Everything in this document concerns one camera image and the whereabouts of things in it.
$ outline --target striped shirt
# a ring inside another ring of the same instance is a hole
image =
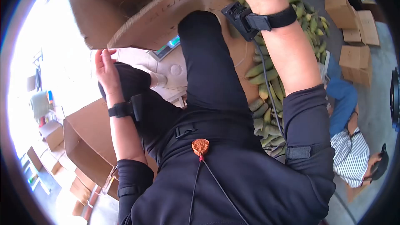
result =
[[[367,171],[370,150],[357,127],[353,137],[347,129],[334,135],[330,146],[335,149],[333,169],[351,188],[357,188],[363,182]]]

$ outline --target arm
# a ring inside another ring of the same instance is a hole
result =
[[[259,15],[280,12],[289,6],[287,0],[246,0],[252,11]],[[286,95],[321,84],[314,52],[295,21],[291,25],[261,31],[265,44],[282,79]]]
[[[246,1],[260,15],[274,14],[289,6],[287,0]],[[334,149],[330,147],[326,92],[314,52],[297,21],[262,34],[287,95],[283,100],[287,146],[319,144],[324,148],[310,158],[287,159],[285,165],[308,177],[317,199],[327,210],[335,190]]]
[[[115,50],[98,50],[95,56],[96,75],[106,94],[108,108],[124,102],[121,82],[111,54]],[[154,173],[147,160],[130,116],[110,117],[111,138],[118,161],[118,190],[129,188],[129,193],[120,196],[118,222],[131,224],[130,212],[137,198],[152,184]]]
[[[95,56],[96,75],[104,88],[107,99],[107,107],[111,108],[116,103],[125,102],[122,95],[121,82],[118,71],[114,66],[107,49],[98,50]],[[117,161],[130,159],[142,162],[147,165],[147,160],[137,134],[135,124],[131,117],[116,118],[110,117],[111,138]]]

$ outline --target blue jeans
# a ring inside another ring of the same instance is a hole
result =
[[[348,82],[332,78],[326,87],[328,96],[335,98],[335,106],[329,118],[329,133],[332,138],[343,131],[357,105],[357,91]]]

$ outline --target white sneaker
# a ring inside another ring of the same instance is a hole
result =
[[[133,65],[132,67],[150,74],[151,77],[150,88],[152,89],[164,88],[164,86],[167,84],[167,77],[164,76],[163,74],[152,72],[144,65]]]

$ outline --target black pants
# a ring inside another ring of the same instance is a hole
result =
[[[232,58],[217,17],[207,11],[194,11],[178,25],[178,34],[187,67],[187,109],[165,101],[150,89],[150,75],[124,63],[116,63],[126,101],[142,94],[143,114],[138,127],[152,158],[157,157],[166,134],[179,119],[193,109],[250,116],[246,96],[235,72]],[[103,98],[105,93],[99,88]],[[253,126],[251,118],[246,122]]]

